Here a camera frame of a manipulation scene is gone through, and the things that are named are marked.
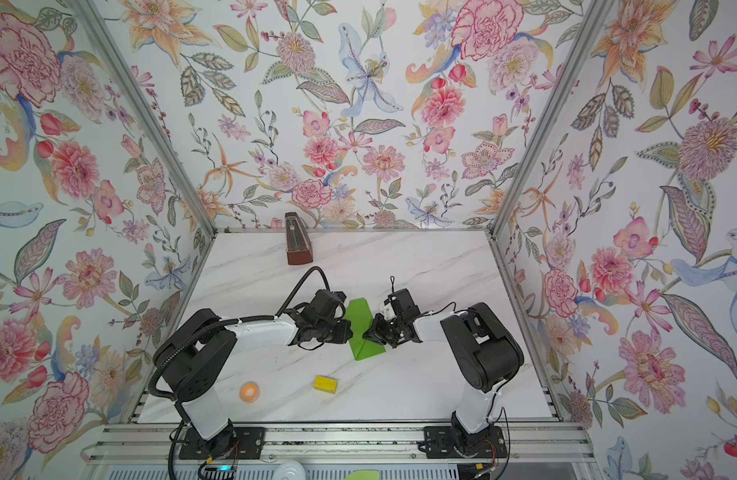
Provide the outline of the green square paper sheet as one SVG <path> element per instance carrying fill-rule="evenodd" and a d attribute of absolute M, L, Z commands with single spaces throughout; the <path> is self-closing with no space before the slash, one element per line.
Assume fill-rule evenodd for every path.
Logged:
<path fill-rule="evenodd" d="M 362 361 L 384 354 L 384 346 L 364 339 L 364 333 L 368 332 L 373 320 L 368 300 L 364 298 L 350 300 L 344 318 L 350 322 L 352 338 L 348 341 L 348 345 L 354 360 Z"/>

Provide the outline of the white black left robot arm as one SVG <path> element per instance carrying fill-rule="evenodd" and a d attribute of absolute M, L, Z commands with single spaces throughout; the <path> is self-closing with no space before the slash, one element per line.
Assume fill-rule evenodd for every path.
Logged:
<path fill-rule="evenodd" d="M 308 342 L 346 344 L 350 338 L 341 291 L 320 289 L 312 300 L 274 315 L 224 319 L 200 309 L 158 348 L 146 390 L 172 402 L 201 440 L 214 441 L 232 428 L 214 389 L 232 354 Z"/>

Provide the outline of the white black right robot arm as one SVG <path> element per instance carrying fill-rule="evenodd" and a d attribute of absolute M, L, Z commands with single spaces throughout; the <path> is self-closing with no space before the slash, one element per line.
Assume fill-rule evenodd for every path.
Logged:
<path fill-rule="evenodd" d="M 448 345 L 467 384 L 451 418 L 461 446 L 488 438 L 496 396 L 524 364 L 520 345 L 486 303 L 457 309 L 451 302 L 423 312 L 406 289 L 388 295 L 362 338 L 391 348 L 408 342 Z"/>

